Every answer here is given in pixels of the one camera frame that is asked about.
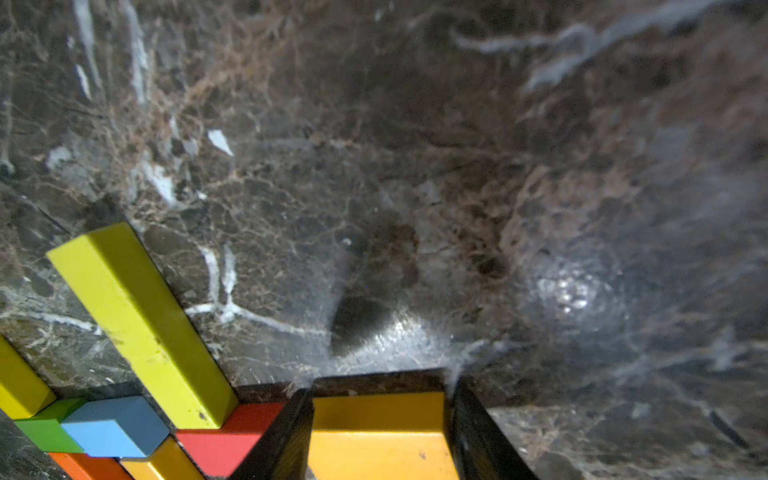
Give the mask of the orange block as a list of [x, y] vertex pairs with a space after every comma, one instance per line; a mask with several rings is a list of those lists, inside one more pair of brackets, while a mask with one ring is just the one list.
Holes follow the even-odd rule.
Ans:
[[132, 480], [133, 477], [112, 458], [87, 454], [49, 452], [51, 459], [73, 480]]

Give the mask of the green block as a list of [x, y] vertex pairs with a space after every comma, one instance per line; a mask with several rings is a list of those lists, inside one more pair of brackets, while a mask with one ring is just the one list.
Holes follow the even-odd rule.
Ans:
[[43, 452], [83, 453], [62, 422], [85, 403], [82, 398], [56, 400], [31, 418], [15, 420], [14, 424]]

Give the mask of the small yellow block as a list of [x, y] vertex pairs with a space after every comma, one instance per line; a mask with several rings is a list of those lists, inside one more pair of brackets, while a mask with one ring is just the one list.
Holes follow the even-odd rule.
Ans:
[[317, 479], [456, 479], [439, 391], [313, 400]]

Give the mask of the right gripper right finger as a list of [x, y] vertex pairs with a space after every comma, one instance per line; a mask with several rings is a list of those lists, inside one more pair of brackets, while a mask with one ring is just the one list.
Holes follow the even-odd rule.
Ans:
[[447, 403], [447, 441], [458, 477], [538, 480], [472, 391], [460, 379]]

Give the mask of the red block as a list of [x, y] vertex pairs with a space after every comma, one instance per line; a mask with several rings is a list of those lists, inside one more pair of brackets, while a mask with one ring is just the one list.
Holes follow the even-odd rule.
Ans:
[[205, 475], [227, 477], [239, 467], [285, 405], [240, 405], [217, 430], [177, 430], [175, 436]]

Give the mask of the long yellow block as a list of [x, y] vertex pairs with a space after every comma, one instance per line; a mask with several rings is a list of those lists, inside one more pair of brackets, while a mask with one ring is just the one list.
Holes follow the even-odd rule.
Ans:
[[119, 460], [135, 480], [204, 480], [204, 476], [172, 436], [146, 458]]

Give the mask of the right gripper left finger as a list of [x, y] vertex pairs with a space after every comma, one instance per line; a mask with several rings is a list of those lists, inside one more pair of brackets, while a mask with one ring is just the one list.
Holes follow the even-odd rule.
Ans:
[[303, 480], [314, 418], [312, 394], [298, 390], [229, 480]]

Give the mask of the light blue block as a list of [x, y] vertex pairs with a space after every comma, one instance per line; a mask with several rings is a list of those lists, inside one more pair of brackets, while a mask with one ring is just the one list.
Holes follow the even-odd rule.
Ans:
[[170, 435], [142, 396], [87, 402], [61, 426], [91, 457], [146, 458]]

